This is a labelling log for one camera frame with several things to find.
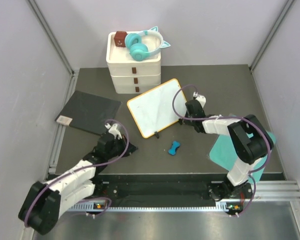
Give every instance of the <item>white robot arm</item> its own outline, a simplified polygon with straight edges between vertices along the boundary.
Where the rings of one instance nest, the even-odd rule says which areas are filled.
[[[224,119],[218,115],[206,115],[205,104],[206,98],[194,92],[193,99],[185,104],[187,109],[185,117],[205,120],[180,119],[179,123],[193,126],[198,133],[231,137],[238,158],[222,184],[223,195],[219,196],[222,199],[231,196],[247,183],[249,172],[267,155],[268,151],[264,139],[254,127],[237,118]],[[272,149],[274,143],[256,116],[248,115],[245,119],[261,130]]]

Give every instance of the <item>headphone ear cup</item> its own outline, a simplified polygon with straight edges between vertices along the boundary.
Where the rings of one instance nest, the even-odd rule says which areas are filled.
[[[133,44],[130,48],[130,55],[136,61],[142,61],[149,57],[148,47],[143,43]]]
[[[130,49],[132,45],[138,43],[141,43],[141,36],[136,33],[129,33],[124,39],[124,44],[127,49]]]

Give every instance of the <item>white label sticker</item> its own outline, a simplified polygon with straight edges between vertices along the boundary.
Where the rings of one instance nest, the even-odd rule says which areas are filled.
[[[62,125],[65,125],[65,126],[69,126],[69,124],[71,123],[71,121],[72,121],[72,118],[67,117],[67,116],[62,116],[62,115],[60,115],[58,117],[58,119],[56,120],[56,122],[58,124],[62,124]]]

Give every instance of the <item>drawer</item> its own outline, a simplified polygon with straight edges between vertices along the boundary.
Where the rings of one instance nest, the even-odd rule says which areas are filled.
[[[144,85],[144,86],[115,85],[114,88],[117,94],[142,94],[159,85],[160,83],[157,85]]]
[[[109,65],[111,76],[152,76],[161,74],[161,63],[156,64],[121,64]]]
[[[111,76],[114,85],[158,85],[161,84],[161,74],[152,76]]]

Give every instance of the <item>cat ear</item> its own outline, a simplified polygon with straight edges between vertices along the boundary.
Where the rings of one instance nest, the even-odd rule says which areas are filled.
[[[159,32],[158,26],[154,26],[154,27],[150,28],[149,30]]]
[[[170,47],[171,45],[170,45],[170,43],[168,43],[168,42],[166,42],[166,41],[163,41],[163,44],[162,44],[162,46],[160,47],[161,49],[165,49],[165,48],[168,48],[168,47]]]

